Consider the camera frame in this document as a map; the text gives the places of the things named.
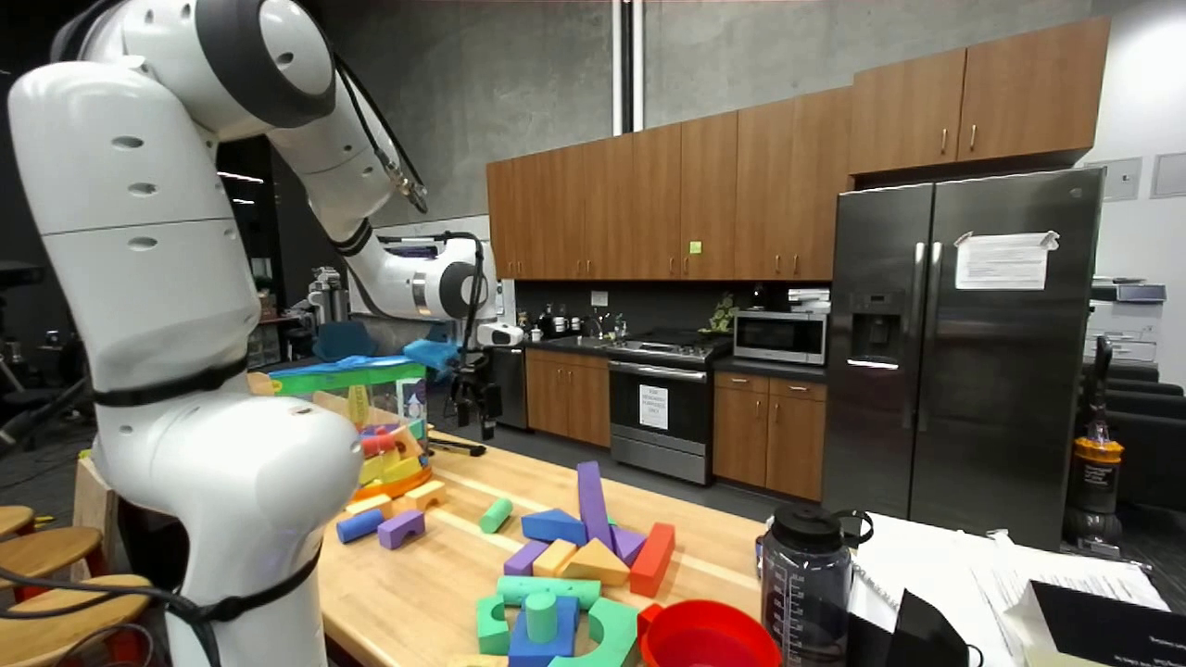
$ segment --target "floor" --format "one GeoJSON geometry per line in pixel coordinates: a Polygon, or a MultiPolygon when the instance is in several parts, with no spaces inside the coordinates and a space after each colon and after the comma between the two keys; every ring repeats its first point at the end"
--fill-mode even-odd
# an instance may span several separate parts
{"type": "MultiPolygon", "coordinates": [[[[480,428],[440,421],[440,431],[480,436],[480,428]]],[[[0,504],[33,504],[51,521],[71,521],[76,517],[76,461],[91,446],[93,431],[87,421],[49,421],[37,431],[30,450],[0,450],[0,504]]],[[[522,433],[522,431],[492,431],[492,446],[551,461],[559,467],[575,467],[582,461],[601,461],[606,479],[647,484],[669,498],[681,498],[692,504],[708,504],[719,512],[766,519],[781,498],[717,483],[708,489],[686,484],[674,479],[647,473],[634,467],[612,463],[612,457],[598,450],[582,450],[570,441],[522,433]]],[[[1186,517],[1152,512],[1152,507],[1123,507],[1123,556],[1147,563],[1148,582],[1163,594],[1175,612],[1186,612],[1186,517]]]]}

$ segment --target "white paper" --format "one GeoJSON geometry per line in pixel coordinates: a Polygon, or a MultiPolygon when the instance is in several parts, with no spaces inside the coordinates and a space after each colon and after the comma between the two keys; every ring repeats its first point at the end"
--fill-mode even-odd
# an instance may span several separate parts
{"type": "Polygon", "coordinates": [[[957,246],[957,288],[1047,288],[1053,232],[991,232],[957,246]]]}
{"type": "Polygon", "coordinates": [[[669,431],[669,389],[639,387],[639,428],[669,431]]]}

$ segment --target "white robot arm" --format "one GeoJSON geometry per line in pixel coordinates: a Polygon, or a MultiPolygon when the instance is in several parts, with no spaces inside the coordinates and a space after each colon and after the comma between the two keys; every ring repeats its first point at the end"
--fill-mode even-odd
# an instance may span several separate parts
{"type": "Polygon", "coordinates": [[[423,208],[423,187],[294,0],[97,0],[55,47],[78,53],[19,77],[9,103],[30,210],[91,347],[97,467],[118,498],[183,519],[183,598],[269,602],[212,634],[176,612],[172,655],[325,662],[306,575],[359,446],[333,413],[250,393],[259,305],[217,143],[269,136],[377,309],[409,305],[417,272],[369,215],[391,194],[423,208]]]}

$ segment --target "refrigerator door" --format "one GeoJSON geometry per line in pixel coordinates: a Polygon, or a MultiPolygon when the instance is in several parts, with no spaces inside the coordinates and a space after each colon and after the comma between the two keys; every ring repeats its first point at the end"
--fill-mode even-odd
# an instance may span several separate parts
{"type": "Polygon", "coordinates": [[[936,187],[838,205],[823,507],[905,517],[936,187]]]}
{"type": "Polygon", "coordinates": [[[1058,536],[1102,172],[938,187],[913,517],[1058,536]]]}

